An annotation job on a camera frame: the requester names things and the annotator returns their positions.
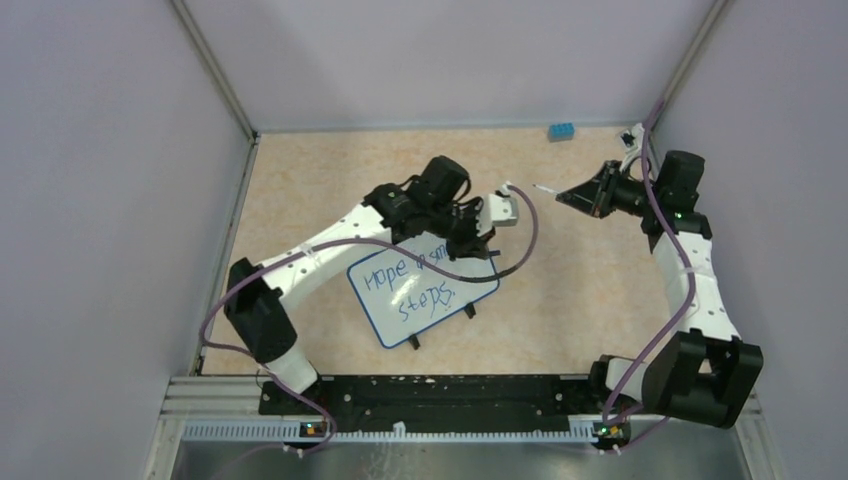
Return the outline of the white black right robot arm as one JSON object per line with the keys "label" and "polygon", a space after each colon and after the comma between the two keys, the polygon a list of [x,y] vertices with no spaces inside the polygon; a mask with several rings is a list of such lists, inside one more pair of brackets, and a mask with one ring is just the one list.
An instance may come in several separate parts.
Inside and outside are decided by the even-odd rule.
{"label": "white black right robot arm", "polygon": [[586,397],[608,422],[626,397],[631,412],[731,428],[764,365],[759,346],[742,340],[725,309],[712,265],[713,232],[697,212],[705,161],[672,150],[655,179],[637,180],[617,160],[557,202],[594,218],[640,218],[661,273],[671,317],[634,359],[603,355],[592,365]]}

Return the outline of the blue framed whiteboard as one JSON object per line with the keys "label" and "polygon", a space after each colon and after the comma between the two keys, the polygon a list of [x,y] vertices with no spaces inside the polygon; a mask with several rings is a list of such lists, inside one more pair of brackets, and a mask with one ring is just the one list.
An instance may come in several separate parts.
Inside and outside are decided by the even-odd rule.
{"label": "blue framed whiteboard", "polygon": [[450,260],[446,241],[430,233],[399,246],[417,259],[384,249],[352,264],[346,272],[366,318],[386,349],[462,312],[466,304],[482,300],[500,286],[498,280],[479,284],[458,281],[421,264],[425,260],[452,274],[474,278],[497,273],[491,259]]}

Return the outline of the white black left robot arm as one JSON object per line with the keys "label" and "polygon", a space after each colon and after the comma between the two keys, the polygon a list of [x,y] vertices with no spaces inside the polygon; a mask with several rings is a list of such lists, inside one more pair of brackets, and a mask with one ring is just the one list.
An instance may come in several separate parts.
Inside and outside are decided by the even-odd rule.
{"label": "white black left robot arm", "polygon": [[356,261],[430,234],[449,259],[489,257],[498,226],[515,221],[508,187],[469,197],[468,171],[446,157],[401,183],[376,186],[338,221],[287,252],[259,262],[247,258],[229,270],[215,312],[222,312],[247,355],[284,385],[283,401],[297,413],[319,404],[318,372],[300,345],[291,313],[319,287]]}

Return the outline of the blue white marker pen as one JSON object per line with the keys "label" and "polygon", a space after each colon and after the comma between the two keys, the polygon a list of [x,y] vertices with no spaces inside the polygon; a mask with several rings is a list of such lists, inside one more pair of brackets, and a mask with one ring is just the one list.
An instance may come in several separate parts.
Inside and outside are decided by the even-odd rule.
{"label": "blue white marker pen", "polygon": [[558,194],[559,194],[559,190],[556,190],[556,189],[554,189],[554,188],[547,187],[547,186],[544,186],[544,185],[540,185],[540,184],[533,184],[533,187],[534,187],[534,188],[536,188],[536,189],[538,189],[538,190],[540,190],[540,191],[542,191],[542,192],[545,192],[545,193],[547,193],[547,194],[550,194],[550,195],[554,195],[554,196],[556,196],[556,195],[558,195]]}

